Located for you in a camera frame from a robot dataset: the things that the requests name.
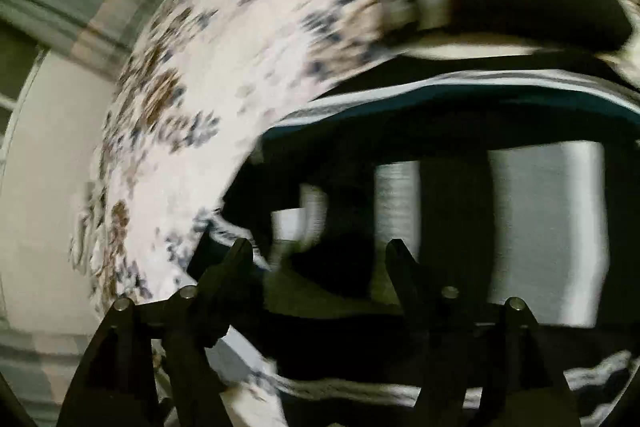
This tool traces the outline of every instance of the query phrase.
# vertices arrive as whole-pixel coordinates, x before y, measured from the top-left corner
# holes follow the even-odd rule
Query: white floral sheet
[[[636,1],[621,0],[634,22]],[[144,303],[193,283],[186,267],[199,236],[260,135],[392,57],[378,44],[378,20],[376,0],[162,4],[120,77],[70,247],[98,315],[119,295]],[[609,57],[620,68],[629,46]],[[478,46],[445,54],[477,55]],[[230,245],[243,233],[225,237]]]

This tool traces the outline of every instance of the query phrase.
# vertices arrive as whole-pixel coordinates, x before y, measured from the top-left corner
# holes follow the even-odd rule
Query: floral fabric
[[[229,245],[246,236],[220,219],[239,166],[275,122],[393,56],[379,20],[376,0],[162,3],[120,76],[70,247],[98,315],[193,283],[208,223]]]

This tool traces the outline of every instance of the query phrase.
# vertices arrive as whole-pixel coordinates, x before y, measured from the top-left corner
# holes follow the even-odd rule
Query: metal bolt
[[[446,299],[457,299],[460,292],[455,286],[444,286],[442,296]]]
[[[197,286],[185,286],[180,290],[180,297],[182,297],[183,299],[193,299],[197,294]]]
[[[126,297],[120,297],[117,301],[115,301],[113,307],[116,308],[117,311],[123,312],[129,306],[131,306],[131,301]]]
[[[509,299],[509,306],[519,312],[527,307],[525,301],[523,301],[520,297],[511,297],[511,299]]]

